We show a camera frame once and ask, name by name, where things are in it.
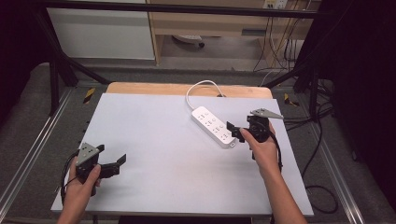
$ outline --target gray carpet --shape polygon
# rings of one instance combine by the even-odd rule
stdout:
[[[211,79],[223,85],[258,86],[262,83],[264,73],[221,72],[221,71],[175,71],[149,69],[93,69],[104,77],[111,77],[117,81],[134,82],[168,82],[168,83],[196,83],[203,79]],[[288,87],[292,80],[282,87]],[[32,73],[28,87],[22,95],[21,101],[15,106],[7,122],[0,130],[0,155],[7,158],[1,163],[0,190],[3,192],[10,178],[15,174],[27,150],[35,141],[40,129],[50,112],[49,76],[46,67],[37,67]],[[88,87],[75,88],[71,100],[65,108],[58,124],[55,126],[47,144],[44,146],[35,166],[26,179],[21,191],[10,207],[7,217],[29,217],[41,219],[56,219],[50,207],[55,198],[55,189],[59,185],[60,175],[66,158],[78,147],[78,141],[83,137],[83,130],[88,127],[87,121],[92,117],[94,109],[106,86],[96,88],[91,101],[82,103]],[[303,117],[304,111],[300,106],[285,105],[284,92],[273,91],[279,107],[285,117]],[[290,99],[297,100],[289,92]],[[337,124],[336,118],[323,119],[323,132],[332,154],[340,166],[344,178],[348,183],[354,199],[358,204],[363,218],[367,223],[396,223],[395,212],[389,207],[386,199],[378,189],[370,172],[364,163],[353,161],[350,147],[344,139],[343,132]],[[316,141],[309,125],[289,132],[293,151],[302,171],[311,156]],[[327,168],[318,154],[304,178],[306,185],[321,185],[330,189],[335,195],[332,180]],[[309,195],[312,203],[329,210],[333,208],[333,201],[329,194],[312,190]],[[348,223],[343,205],[334,214],[323,214],[314,210],[315,216],[309,217],[311,223]],[[116,217],[99,217],[100,219],[117,219]],[[267,220],[255,218],[255,223],[266,223]]]

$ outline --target table surface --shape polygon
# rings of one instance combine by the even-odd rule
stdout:
[[[109,85],[83,142],[105,144],[100,163],[113,162],[123,153],[127,154],[127,162],[121,166],[119,175],[102,181],[102,187],[87,206],[88,212],[222,217],[271,214],[265,186],[248,145],[237,143],[234,148],[221,148],[191,120],[191,110],[184,102],[190,86]],[[207,97],[218,95],[217,89],[200,85],[191,91],[191,102],[205,105],[237,126],[247,125],[247,109],[264,106],[280,113],[268,89],[219,87],[230,97]],[[282,150],[285,181],[303,214],[312,216],[283,121],[271,122]],[[62,210],[59,195],[51,210]]]

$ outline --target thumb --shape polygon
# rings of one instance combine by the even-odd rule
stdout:
[[[90,174],[88,175],[87,180],[85,180],[84,185],[87,185],[90,188],[92,188],[96,180],[99,178],[100,171],[101,171],[101,166],[99,164],[96,164],[95,167],[93,167],[93,169],[91,170]]]
[[[242,136],[245,138],[245,140],[248,142],[248,145],[250,148],[254,148],[256,144],[258,144],[257,140],[251,135],[250,132],[246,129],[239,129],[239,132],[242,134]]]

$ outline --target floor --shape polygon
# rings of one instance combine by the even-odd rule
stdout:
[[[266,69],[268,66],[265,60],[259,60],[262,52],[257,38],[209,36],[203,37],[203,40],[205,47],[199,48],[180,43],[171,36],[167,36],[163,45],[162,62],[158,65],[155,62],[129,60],[81,61],[103,77],[117,81],[139,82],[194,83],[211,78],[218,84],[258,86],[281,76],[288,70],[279,67]],[[289,65],[284,59],[279,59],[279,61],[286,68],[293,67],[292,63]],[[3,194],[13,189],[16,193],[9,200],[13,202],[12,204],[5,203],[5,194],[2,196],[0,201],[2,216],[0,217],[3,218],[6,215],[5,212],[7,213],[4,223],[54,222],[57,216],[50,212],[50,203],[54,197],[53,191],[57,186],[53,180],[58,179],[58,170],[63,166],[59,161],[64,161],[59,158],[67,157],[70,152],[74,151],[74,148],[78,147],[78,140],[82,138],[83,130],[89,125],[87,121],[90,120],[100,99],[100,92],[106,90],[106,87],[97,85],[90,78],[78,73],[81,80],[79,86],[75,89],[64,89],[70,92],[70,97],[73,100],[64,106],[63,114],[56,121],[56,126],[48,130],[50,137],[44,142],[37,143],[35,140],[42,134],[40,133],[42,127],[46,127],[46,122],[50,121],[48,113],[45,112],[50,111],[50,88],[47,74],[48,67],[46,65],[37,67],[21,101],[13,108],[7,123],[0,129],[0,146],[2,148],[0,155],[2,158],[12,158],[7,161],[7,165],[1,165],[0,191]],[[278,100],[285,117],[305,116],[306,109],[304,109],[303,103],[306,95],[294,94],[291,88],[293,83],[293,78],[281,83],[272,89],[273,95]],[[84,105],[81,102],[92,85],[96,87],[96,94],[89,104]],[[285,104],[283,98],[285,93],[289,94],[292,103],[299,103],[301,106]],[[314,124],[308,124],[289,132],[295,157],[301,170],[312,154],[312,149],[315,148],[317,127]],[[323,120],[323,132],[325,147],[331,149],[337,167],[343,175],[343,180],[352,194],[353,203],[359,208],[358,215],[362,215],[364,223],[396,223],[395,211],[389,208],[386,199],[376,187],[364,163],[352,160],[351,151],[335,118],[329,116]],[[31,150],[34,146],[39,148],[37,155]],[[320,156],[316,156],[313,160],[312,167],[308,169],[306,182],[311,185],[326,185],[330,188],[337,195],[336,201],[339,202],[339,209],[334,214],[323,214],[316,211],[316,216],[309,218],[308,221],[310,223],[353,223],[353,220],[347,215],[350,212],[347,210],[347,206],[340,203],[342,201],[340,198],[344,197],[343,191],[338,191],[335,187],[337,179],[334,179],[330,174],[331,167],[329,168],[328,163],[325,162],[326,153],[324,151],[323,149],[319,153]],[[24,160],[25,155],[31,155],[35,160],[29,163]],[[27,172],[20,171],[21,164],[27,164],[25,167],[28,168]],[[26,175],[22,176],[19,185],[10,185],[11,177],[17,172]],[[313,203],[319,207],[328,209],[333,207],[331,197],[327,193],[315,192],[313,189],[308,194],[313,195],[310,197],[312,197]],[[103,219],[109,223],[116,223],[112,217]],[[254,223],[267,223],[267,220],[256,218]],[[361,223],[361,220],[355,220],[354,223]]]

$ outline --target power strip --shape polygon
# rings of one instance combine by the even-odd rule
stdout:
[[[200,106],[192,111],[192,119],[219,145],[224,148],[234,147],[235,138],[227,130],[227,126],[205,107]]]

